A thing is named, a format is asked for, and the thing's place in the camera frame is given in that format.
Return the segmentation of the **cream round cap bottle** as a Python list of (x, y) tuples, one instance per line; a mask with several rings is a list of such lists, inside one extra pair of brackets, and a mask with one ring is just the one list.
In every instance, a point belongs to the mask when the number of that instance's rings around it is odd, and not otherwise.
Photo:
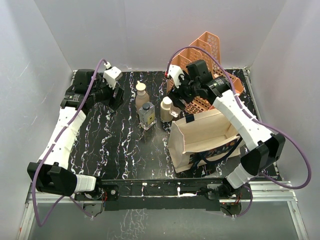
[(164, 97), (160, 103), (160, 118), (164, 123), (170, 122), (173, 119), (170, 113), (172, 103), (172, 100), (168, 96)]

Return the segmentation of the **large clear square bottle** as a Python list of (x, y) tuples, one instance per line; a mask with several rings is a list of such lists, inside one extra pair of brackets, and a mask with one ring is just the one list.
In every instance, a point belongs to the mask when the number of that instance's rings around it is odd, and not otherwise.
[(149, 130), (156, 122), (155, 106), (151, 102), (146, 102), (138, 110), (139, 123), (141, 128)]

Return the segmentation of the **small clear square bottle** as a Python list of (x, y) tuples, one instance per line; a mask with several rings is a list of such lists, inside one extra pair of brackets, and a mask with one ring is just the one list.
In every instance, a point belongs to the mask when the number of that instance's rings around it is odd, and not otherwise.
[(179, 107), (176, 107), (173, 103), (171, 104), (169, 113), (173, 118), (178, 118), (181, 111)]

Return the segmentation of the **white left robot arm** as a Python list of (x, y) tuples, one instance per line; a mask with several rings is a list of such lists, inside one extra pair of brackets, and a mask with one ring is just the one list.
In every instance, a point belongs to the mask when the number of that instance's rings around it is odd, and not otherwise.
[(68, 170), (69, 157), (89, 110), (102, 103), (115, 111), (123, 103), (124, 90), (116, 87), (121, 77), (121, 70), (115, 66), (103, 73), (94, 73), (92, 69), (74, 72), (49, 143), (38, 162), (30, 162), (27, 167), (37, 191), (66, 197), (86, 192), (93, 200), (103, 195), (104, 188), (97, 183), (97, 177)]

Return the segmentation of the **beige pump bottle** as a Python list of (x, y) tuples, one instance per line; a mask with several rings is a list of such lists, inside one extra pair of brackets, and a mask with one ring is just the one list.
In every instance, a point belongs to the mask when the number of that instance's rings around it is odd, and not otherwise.
[(136, 112), (138, 113), (143, 104), (150, 101), (150, 96), (147, 93), (147, 86), (144, 83), (137, 81), (135, 88), (137, 91), (137, 95), (135, 97), (135, 107)]

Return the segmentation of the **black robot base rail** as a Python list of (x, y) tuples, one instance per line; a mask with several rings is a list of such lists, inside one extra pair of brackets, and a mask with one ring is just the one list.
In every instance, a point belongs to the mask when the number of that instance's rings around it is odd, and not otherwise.
[(101, 180), (96, 190), (78, 193), (77, 201), (101, 203), (105, 211), (132, 209), (219, 211), (222, 203), (242, 203), (251, 199), (249, 185), (236, 190), (221, 178), (115, 179)]

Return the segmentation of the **cream canvas tote bag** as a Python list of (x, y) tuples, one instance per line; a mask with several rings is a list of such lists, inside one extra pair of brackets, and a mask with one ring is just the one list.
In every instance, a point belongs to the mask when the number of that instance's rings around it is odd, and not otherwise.
[(240, 139), (238, 131), (217, 109), (192, 115), (190, 121), (173, 121), (168, 151), (176, 173), (192, 168), (196, 154), (203, 153), (209, 162), (217, 163)]

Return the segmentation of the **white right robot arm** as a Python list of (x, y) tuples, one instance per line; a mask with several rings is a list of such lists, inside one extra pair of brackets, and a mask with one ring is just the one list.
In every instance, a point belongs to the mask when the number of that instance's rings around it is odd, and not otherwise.
[(168, 97), (175, 107), (184, 110), (184, 103), (192, 102), (195, 97), (206, 99), (228, 119), (249, 150), (224, 179), (222, 190), (226, 197), (235, 198), (241, 186), (280, 158), (286, 141), (284, 135), (272, 133), (256, 119), (239, 100), (228, 77), (213, 77), (204, 60), (188, 64), (186, 71), (171, 64), (166, 76), (173, 79)]

